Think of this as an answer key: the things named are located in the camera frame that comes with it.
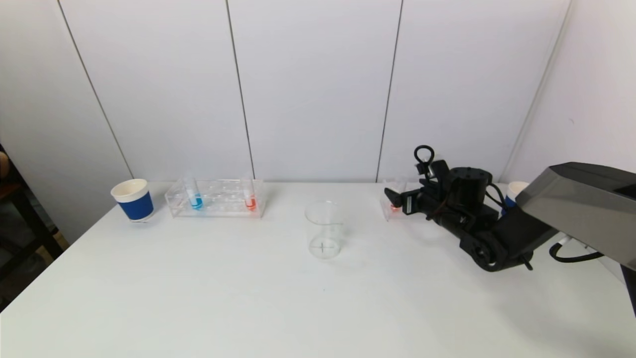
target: blue liquid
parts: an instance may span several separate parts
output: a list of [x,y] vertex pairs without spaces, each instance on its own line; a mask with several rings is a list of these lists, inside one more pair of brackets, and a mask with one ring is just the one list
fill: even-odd
[[201,199],[201,194],[195,194],[194,200],[190,198],[190,205],[194,210],[201,210],[203,208],[203,199]]

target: blue and white paper cup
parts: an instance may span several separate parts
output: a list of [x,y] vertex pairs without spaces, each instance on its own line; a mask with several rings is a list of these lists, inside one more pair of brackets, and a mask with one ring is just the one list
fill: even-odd
[[[516,197],[522,192],[529,183],[526,182],[512,182],[508,184],[508,191],[506,191],[506,206],[508,208],[512,208],[516,206]],[[506,211],[504,209],[501,210],[501,215],[505,215]]]
[[111,190],[111,195],[130,221],[144,221],[152,216],[155,210],[153,201],[150,199],[148,182],[144,179],[121,182]]

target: white table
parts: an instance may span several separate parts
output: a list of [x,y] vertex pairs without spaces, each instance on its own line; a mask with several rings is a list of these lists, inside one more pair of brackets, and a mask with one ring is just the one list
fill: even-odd
[[[599,262],[488,273],[422,219],[382,216],[381,184],[269,183],[261,220],[147,224],[114,208],[1,315],[2,358],[636,357],[625,287]],[[303,209],[348,212],[319,261]],[[567,245],[563,255],[585,254]]]

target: glass beaker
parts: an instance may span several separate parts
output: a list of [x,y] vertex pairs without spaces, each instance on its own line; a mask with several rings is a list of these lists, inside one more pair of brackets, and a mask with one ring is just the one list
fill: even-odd
[[338,204],[318,201],[305,208],[307,245],[319,259],[332,259],[340,253],[343,236],[343,215]]

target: cylindrical motor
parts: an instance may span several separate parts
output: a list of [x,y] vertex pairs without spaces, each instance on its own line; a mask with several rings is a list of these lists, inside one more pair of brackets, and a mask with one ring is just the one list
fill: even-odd
[[446,205],[477,210],[483,204],[486,187],[492,182],[492,174],[477,168],[453,168],[448,173],[447,180]]

